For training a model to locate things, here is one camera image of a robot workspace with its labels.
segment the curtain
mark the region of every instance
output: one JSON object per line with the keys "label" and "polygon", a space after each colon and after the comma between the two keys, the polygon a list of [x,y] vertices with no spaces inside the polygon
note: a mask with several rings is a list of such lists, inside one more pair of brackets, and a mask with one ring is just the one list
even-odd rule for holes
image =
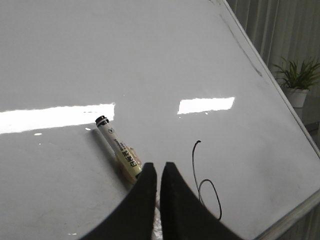
{"label": "curtain", "polygon": [[[320,59],[320,0],[227,0],[265,64]],[[309,95],[320,97],[320,85]]]}

